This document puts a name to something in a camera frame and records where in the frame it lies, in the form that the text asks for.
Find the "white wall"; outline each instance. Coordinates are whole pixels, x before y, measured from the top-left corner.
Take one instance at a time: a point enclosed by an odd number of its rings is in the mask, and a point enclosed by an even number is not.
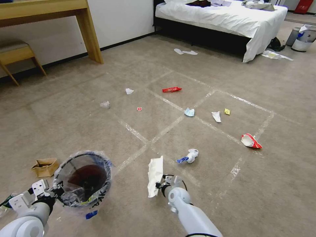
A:
[[[88,0],[100,47],[153,32],[152,0]],[[29,43],[41,64],[86,52],[76,17],[0,28],[0,40],[17,38]],[[23,61],[12,72],[33,67]],[[5,76],[0,69],[0,77]]]
[[[316,1],[313,1],[312,5],[309,7],[308,12],[316,13]]]
[[[289,10],[294,11],[300,0],[285,0],[284,5],[288,7]],[[312,3],[308,10],[309,13],[316,13],[316,0]]]

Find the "black bed frame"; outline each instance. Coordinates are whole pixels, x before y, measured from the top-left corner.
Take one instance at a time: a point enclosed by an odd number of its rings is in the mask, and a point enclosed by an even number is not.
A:
[[[249,42],[250,38],[156,17],[156,6],[165,1],[153,1],[153,26],[155,27],[156,33],[181,38],[190,42],[191,45],[199,44],[229,54],[233,53],[242,57],[245,54],[246,44]]]

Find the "brown paper bag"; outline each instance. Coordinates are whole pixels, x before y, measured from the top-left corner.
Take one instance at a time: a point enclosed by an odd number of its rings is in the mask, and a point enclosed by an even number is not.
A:
[[[36,160],[36,163],[31,170],[34,170],[38,178],[52,176],[59,167],[56,158],[39,159]]]

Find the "baseboard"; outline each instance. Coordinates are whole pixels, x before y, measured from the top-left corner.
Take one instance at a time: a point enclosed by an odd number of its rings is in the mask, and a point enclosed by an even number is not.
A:
[[[307,12],[306,15],[315,15],[316,13],[309,13]]]
[[[112,44],[112,45],[109,45],[109,46],[105,46],[105,47],[102,47],[100,48],[101,51],[103,50],[106,50],[106,49],[109,49],[109,48],[114,48],[116,46],[119,46],[119,45],[122,45],[122,44],[126,44],[126,43],[130,43],[130,42],[133,42],[135,40],[139,40],[139,39],[142,39],[142,38],[145,38],[147,36],[151,36],[151,35],[154,35],[155,32],[152,32],[152,33],[149,33],[149,34],[146,34],[146,35],[142,35],[142,36],[138,36],[136,38],[132,38],[132,39],[128,39],[128,40],[125,40],[125,41],[122,41],[122,42],[119,42],[119,43],[115,43],[115,44]],[[55,61],[55,62],[51,62],[51,63],[48,63],[48,64],[45,64],[45,65],[42,65],[44,69],[46,68],[49,68],[49,67],[52,67],[52,66],[56,66],[56,65],[59,65],[59,64],[62,64],[62,63],[66,63],[66,62],[69,62],[69,61],[72,61],[72,60],[75,60],[75,59],[78,59],[78,58],[83,58],[85,56],[87,56],[88,53],[82,53],[82,54],[78,54],[78,55],[75,55],[75,56],[71,56],[69,58],[65,58],[65,59],[61,59],[61,60],[58,60],[58,61]],[[38,69],[37,68],[30,68],[30,69],[27,69],[27,70],[24,70],[24,71],[21,71],[21,72],[16,72],[13,74],[13,77],[15,78],[21,78],[21,77],[26,77],[26,76],[30,76],[32,74],[34,74]]]

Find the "trash can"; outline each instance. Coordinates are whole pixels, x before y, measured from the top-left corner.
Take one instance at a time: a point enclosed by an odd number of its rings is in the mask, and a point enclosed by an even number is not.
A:
[[[300,27],[294,27],[292,29],[292,32],[291,32],[289,38],[287,39],[287,41],[285,43],[286,45],[292,46],[294,44],[294,42],[295,42],[295,40],[297,38],[297,35],[299,34],[299,30],[300,30]]]
[[[312,43],[316,40],[316,26],[304,25],[299,30],[297,39],[292,45],[292,50],[306,52]]]
[[[62,182],[65,191],[58,200],[86,219],[96,215],[111,186],[112,166],[103,152],[80,151],[71,155],[55,172],[53,188]]]

